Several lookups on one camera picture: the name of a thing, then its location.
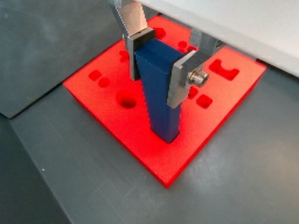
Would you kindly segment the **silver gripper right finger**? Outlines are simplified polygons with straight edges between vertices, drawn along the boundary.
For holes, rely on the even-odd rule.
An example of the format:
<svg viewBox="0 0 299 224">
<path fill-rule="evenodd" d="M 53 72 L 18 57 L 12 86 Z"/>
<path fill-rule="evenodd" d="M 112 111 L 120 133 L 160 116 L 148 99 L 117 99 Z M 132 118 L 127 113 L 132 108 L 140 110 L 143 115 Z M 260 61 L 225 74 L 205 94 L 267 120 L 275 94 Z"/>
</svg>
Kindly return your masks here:
<svg viewBox="0 0 299 224">
<path fill-rule="evenodd" d="M 224 43 L 209 34 L 192 28 L 189 43 L 197 50 L 189 50 L 172 64 L 167 105 L 175 109 L 188 96 L 191 86 L 201 88 L 209 78 L 203 65 Z"/>
</svg>

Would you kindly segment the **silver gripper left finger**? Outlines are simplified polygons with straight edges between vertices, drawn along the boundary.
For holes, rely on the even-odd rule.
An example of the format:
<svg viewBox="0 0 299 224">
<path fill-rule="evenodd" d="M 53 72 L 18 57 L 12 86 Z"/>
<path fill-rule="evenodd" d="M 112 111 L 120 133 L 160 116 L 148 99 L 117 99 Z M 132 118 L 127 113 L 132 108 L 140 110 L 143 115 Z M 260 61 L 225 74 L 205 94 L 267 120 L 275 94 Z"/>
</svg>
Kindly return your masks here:
<svg viewBox="0 0 299 224">
<path fill-rule="evenodd" d="M 129 76 L 133 81 L 137 81 L 140 74 L 135 52 L 155 37 L 155 30 L 148 27 L 143 5 L 135 0 L 112 0 L 112 11 L 129 55 Z"/>
</svg>

